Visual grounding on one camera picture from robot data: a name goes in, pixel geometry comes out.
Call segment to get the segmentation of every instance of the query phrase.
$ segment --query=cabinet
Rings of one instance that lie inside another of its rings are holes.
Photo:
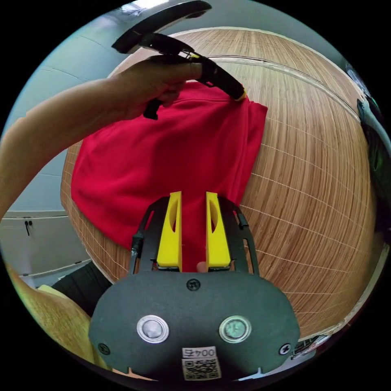
[[[90,258],[67,216],[4,218],[0,246],[5,261],[20,275],[47,273]]]

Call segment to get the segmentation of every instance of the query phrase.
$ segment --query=circular button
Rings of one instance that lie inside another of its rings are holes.
[[[159,338],[163,334],[163,327],[157,321],[146,321],[143,324],[143,333],[148,338]]]
[[[219,334],[222,340],[229,343],[244,341],[251,333],[250,322],[240,315],[230,316],[222,321]]]
[[[168,324],[156,315],[142,317],[137,323],[137,333],[146,342],[161,343],[169,334]]]

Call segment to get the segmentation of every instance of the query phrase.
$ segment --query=finger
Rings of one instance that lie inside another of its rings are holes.
[[[197,272],[198,273],[207,273],[206,262],[198,262],[197,263]]]
[[[163,103],[173,103],[179,98],[179,91],[166,91],[158,99]]]
[[[179,83],[199,79],[202,76],[202,64],[189,62],[187,64],[165,65],[162,71],[166,83]]]
[[[167,91],[181,91],[183,87],[185,86],[186,82],[181,81],[180,83],[174,83],[171,84],[168,88]]]

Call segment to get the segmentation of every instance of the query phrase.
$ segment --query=red shirt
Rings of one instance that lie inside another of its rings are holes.
[[[258,155],[267,107],[187,83],[159,119],[120,121],[87,137],[72,176],[80,211],[130,248],[148,206],[182,191],[183,271],[205,261],[207,191],[239,204]]]

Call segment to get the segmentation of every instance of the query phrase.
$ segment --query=bamboo mat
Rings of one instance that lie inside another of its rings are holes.
[[[259,269],[291,301],[301,338],[338,324],[368,286],[380,255],[373,247],[382,246],[374,241],[375,202],[356,110],[362,97],[335,65],[281,36],[234,28],[176,35],[240,80],[251,100],[268,106],[241,204]],[[113,73],[150,55],[140,49]],[[62,204],[91,258],[115,282],[127,273],[129,253],[70,198],[79,147],[67,153]]]

